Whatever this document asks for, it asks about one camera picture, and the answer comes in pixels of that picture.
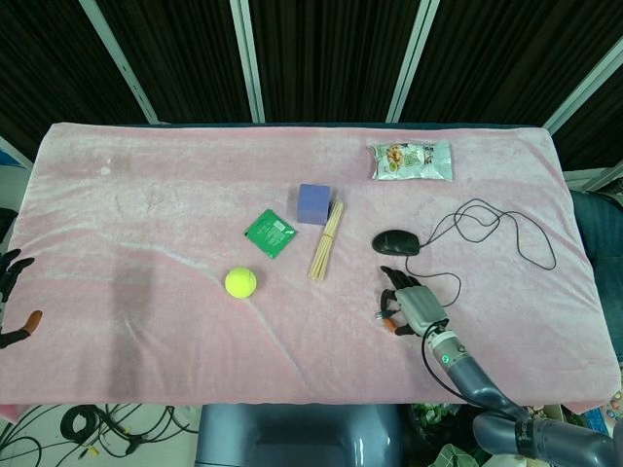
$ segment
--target green packet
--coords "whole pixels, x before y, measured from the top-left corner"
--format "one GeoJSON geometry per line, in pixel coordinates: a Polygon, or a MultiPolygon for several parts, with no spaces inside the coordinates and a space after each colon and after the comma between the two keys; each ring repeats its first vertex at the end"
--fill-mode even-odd
{"type": "Polygon", "coordinates": [[[244,232],[244,236],[273,259],[292,241],[294,235],[296,231],[271,209],[264,211],[244,232]]]}

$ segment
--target black mouse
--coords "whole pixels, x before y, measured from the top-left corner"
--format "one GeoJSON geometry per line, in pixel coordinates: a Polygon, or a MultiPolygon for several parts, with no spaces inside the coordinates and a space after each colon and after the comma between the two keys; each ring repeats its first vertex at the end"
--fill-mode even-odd
{"type": "Polygon", "coordinates": [[[382,255],[414,256],[420,253],[420,239],[407,231],[385,231],[372,239],[372,248],[382,255]]]}

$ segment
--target plastic packaging bag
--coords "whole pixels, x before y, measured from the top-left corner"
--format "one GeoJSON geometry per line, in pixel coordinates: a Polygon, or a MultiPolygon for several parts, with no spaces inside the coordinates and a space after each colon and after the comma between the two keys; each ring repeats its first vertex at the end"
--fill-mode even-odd
{"type": "Polygon", "coordinates": [[[393,143],[372,146],[377,163],[375,180],[427,178],[452,181],[450,143],[393,143]]]}

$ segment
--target pink cloth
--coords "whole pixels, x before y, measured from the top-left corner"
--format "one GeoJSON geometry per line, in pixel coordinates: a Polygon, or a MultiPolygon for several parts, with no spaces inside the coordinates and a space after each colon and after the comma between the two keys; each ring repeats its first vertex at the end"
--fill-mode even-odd
{"type": "MultiPolygon", "coordinates": [[[[420,339],[374,319],[389,286],[379,266],[403,261],[370,240],[389,228],[427,238],[474,197],[532,216],[558,267],[521,259],[504,222],[477,245],[448,233],[411,268],[462,277],[451,327],[511,398],[577,411],[608,400],[618,366],[544,129],[59,124],[18,217],[12,247],[37,261],[5,324],[45,315],[33,338],[0,352],[0,402],[452,401],[426,373],[420,339]],[[370,179],[368,145],[440,139],[454,151],[454,182],[370,179]],[[330,185],[346,203],[322,283],[307,278],[321,228],[296,223],[301,183],[330,185]],[[275,260],[242,235],[266,208],[298,230],[275,260]],[[249,300],[223,289],[236,266],[258,275],[249,300]]],[[[522,229],[527,253],[547,262],[542,238],[522,229]]],[[[442,303],[456,292],[452,278],[423,282],[442,303]]]]}

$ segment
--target yellow tennis ball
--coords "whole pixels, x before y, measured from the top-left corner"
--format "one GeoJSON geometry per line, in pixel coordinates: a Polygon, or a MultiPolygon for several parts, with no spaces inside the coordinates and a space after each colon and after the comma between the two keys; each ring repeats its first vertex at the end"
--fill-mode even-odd
{"type": "Polygon", "coordinates": [[[251,269],[233,268],[225,277],[225,290],[232,297],[237,299],[246,299],[257,286],[257,278],[251,269]]]}

